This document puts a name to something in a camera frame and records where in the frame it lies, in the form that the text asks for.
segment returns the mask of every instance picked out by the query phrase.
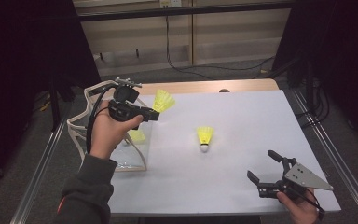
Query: badminton shuttlecock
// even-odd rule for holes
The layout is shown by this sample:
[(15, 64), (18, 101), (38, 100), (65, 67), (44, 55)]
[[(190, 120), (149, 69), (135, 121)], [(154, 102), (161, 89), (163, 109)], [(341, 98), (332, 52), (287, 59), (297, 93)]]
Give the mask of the badminton shuttlecock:
[(155, 101), (153, 103), (153, 109), (159, 113), (164, 112), (175, 104), (175, 100), (172, 96), (164, 90), (157, 90)]
[(197, 128), (197, 135), (200, 140), (200, 149), (203, 152), (206, 152), (209, 148), (209, 142), (211, 141), (212, 134), (214, 129), (212, 127), (199, 127)]
[(138, 144), (143, 143), (143, 141), (146, 139), (144, 132), (142, 132), (140, 129), (129, 130), (129, 136), (134, 143), (138, 143)]

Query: electrical wire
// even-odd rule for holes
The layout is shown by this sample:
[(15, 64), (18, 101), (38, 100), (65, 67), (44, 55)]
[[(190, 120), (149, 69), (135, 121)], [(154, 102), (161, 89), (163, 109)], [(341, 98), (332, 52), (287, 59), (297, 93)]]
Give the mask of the electrical wire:
[[(322, 99), (321, 92), (324, 94), (324, 100), (325, 100), (325, 104), (326, 104), (326, 112), (324, 112), (324, 100)], [(301, 129), (305, 129), (311, 125), (321, 123), (330, 114), (330, 102), (329, 102), (328, 96), (327, 96), (325, 90), (323, 90), (322, 86), (318, 87), (317, 98), (318, 98), (318, 101), (320, 102), (320, 107), (321, 107), (320, 111), (318, 112), (318, 114), (316, 115), (316, 117), (313, 120), (310, 120), (310, 121), (306, 122), (305, 124), (302, 124)]]
[[(225, 70), (231, 70), (231, 71), (246, 71), (246, 70), (251, 70), (251, 69), (255, 69), (255, 68), (258, 68), (258, 67), (261, 67), (264, 63), (268, 62), (269, 60), (271, 59), (274, 59), (275, 56), (272, 56), (272, 57), (269, 57), (267, 58), (266, 60), (264, 60), (263, 62), (261, 62), (260, 64), (258, 65), (255, 65), (255, 66), (252, 66), (252, 67), (247, 67), (247, 68), (227, 68), (227, 67), (222, 67), (222, 66), (215, 66), (215, 65), (193, 65), (193, 66), (187, 66), (187, 67), (182, 67), (182, 68), (177, 68), (175, 67), (173, 64), (172, 64), (172, 61), (171, 61), (171, 54), (170, 54), (170, 38), (169, 38), (169, 32), (170, 32), (170, 22), (169, 22), (169, 19), (168, 19), (168, 16), (165, 18), (165, 21), (166, 21), (166, 26), (167, 26), (167, 61), (168, 61), (168, 64), (170, 65), (170, 67), (178, 72), (181, 72), (181, 73), (189, 73), (189, 74), (194, 74), (194, 75), (197, 75), (197, 76), (200, 76), (200, 77), (205, 77), (205, 78), (208, 78), (210, 80), (216, 80), (212, 77), (207, 77), (203, 74), (200, 74), (200, 73), (196, 73), (196, 72), (191, 72), (191, 71), (185, 71), (187, 69), (192, 69), (192, 68), (216, 68), (216, 69), (225, 69)], [(252, 77), (251, 79), (255, 79), (257, 77), (259, 77), (261, 74), (257, 74), (257, 76), (255, 77)]]
[(105, 109), (109, 108), (109, 106), (105, 107), (105, 108), (102, 108), (100, 109), (100, 111), (98, 111), (98, 113), (95, 114), (95, 118), (97, 118), (97, 116)]
[(319, 220), (322, 221), (322, 219), (324, 219), (324, 210), (319, 205), (318, 199), (315, 197), (315, 195), (309, 189), (306, 188), (306, 190), (310, 193), (310, 195), (312, 195), (312, 197), (315, 199), (315, 202), (311, 201), (309, 198), (305, 197), (304, 195), (298, 193), (295, 189), (292, 189), (292, 188), (287, 188), (287, 189), (292, 191), (295, 195), (297, 195), (304, 201), (307, 201), (307, 203), (310, 203), (312, 206), (316, 207), (319, 210), (319, 216), (318, 216)]
[[(317, 91), (316, 91), (316, 99), (317, 99), (317, 102), (316, 102), (316, 104), (313, 106), (314, 111), (316, 111), (316, 110), (319, 109), (319, 107), (320, 107), (321, 104), (322, 104), (322, 98), (321, 98), (321, 96), (320, 96), (320, 86), (314, 86), (313, 88), (315, 88), (315, 89), (317, 90)], [(308, 115), (308, 114), (310, 114), (310, 113), (311, 113), (311, 111), (310, 111), (310, 109), (308, 109), (308, 110), (305, 111), (305, 112), (296, 113), (295, 116), (296, 116), (297, 119), (300, 119), (300, 118), (303, 117), (304, 115)]]
[(87, 131), (86, 131), (86, 150), (87, 153), (90, 154), (91, 152), (91, 135), (92, 135), (92, 129), (94, 126), (95, 118), (102, 110), (100, 110), (98, 113), (96, 113), (98, 106), (101, 103), (101, 100), (103, 99), (103, 96), (106, 94), (107, 91), (109, 91), (112, 88), (117, 87), (116, 84), (111, 84), (103, 88), (103, 92), (98, 96), (97, 101), (94, 104), (94, 107), (92, 108), (91, 114), (89, 115), (89, 123), (87, 125)]

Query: person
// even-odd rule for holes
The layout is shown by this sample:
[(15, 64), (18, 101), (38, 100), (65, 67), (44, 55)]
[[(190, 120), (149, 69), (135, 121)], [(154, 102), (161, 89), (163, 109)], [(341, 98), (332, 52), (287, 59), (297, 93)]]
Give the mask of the person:
[[(100, 108), (107, 107), (107, 101), (100, 105)], [(107, 203), (114, 191), (110, 181), (117, 166), (110, 156), (126, 132), (140, 125), (142, 120), (143, 117), (139, 115), (119, 122), (109, 116), (107, 109), (98, 113), (92, 130), (90, 154), (85, 156), (79, 172), (66, 180), (53, 223), (109, 223), (111, 213)], [(306, 196), (314, 201), (310, 192)], [(316, 221), (317, 211), (311, 204), (293, 202), (283, 192), (278, 192), (277, 197), (290, 211), (295, 224)]]

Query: table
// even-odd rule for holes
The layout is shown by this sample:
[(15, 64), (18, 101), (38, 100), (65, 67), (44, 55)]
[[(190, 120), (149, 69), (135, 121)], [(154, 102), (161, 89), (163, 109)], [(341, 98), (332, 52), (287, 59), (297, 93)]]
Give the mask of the table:
[[(246, 177), (262, 182), (282, 178), (282, 165), (270, 149), (324, 178), (319, 163), (275, 81), (232, 80), (144, 84), (141, 98), (152, 104), (156, 89), (170, 92), (176, 105), (153, 124), (148, 170), (115, 173), (113, 215), (263, 215), (285, 211), (274, 199), (260, 199)], [(218, 93), (228, 89), (231, 93)], [(195, 128), (215, 127), (207, 153), (199, 149)], [(325, 211), (339, 211), (334, 193), (316, 190)]]

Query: hand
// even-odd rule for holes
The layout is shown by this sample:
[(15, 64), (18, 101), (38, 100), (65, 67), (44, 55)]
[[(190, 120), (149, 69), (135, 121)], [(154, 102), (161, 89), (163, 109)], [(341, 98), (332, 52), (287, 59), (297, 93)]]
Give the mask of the hand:
[(100, 109), (103, 111), (95, 118), (89, 153), (91, 156), (103, 160), (109, 160), (113, 150), (123, 140), (126, 132), (137, 127), (143, 120), (142, 115), (138, 115), (124, 122), (116, 121), (110, 117), (108, 106), (108, 101), (103, 101), (100, 105)]
[[(313, 193), (313, 189), (306, 190), (305, 197), (315, 202), (315, 198), (310, 192)], [(277, 197), (281, 203), (283, 203), (290, 211), (290, 217), (295, 224), (311, 224), (314, 223), (318, 217), (316, 208), (299, 198), (295, 202), (289, 199), (283, 192), (278, 192)]]

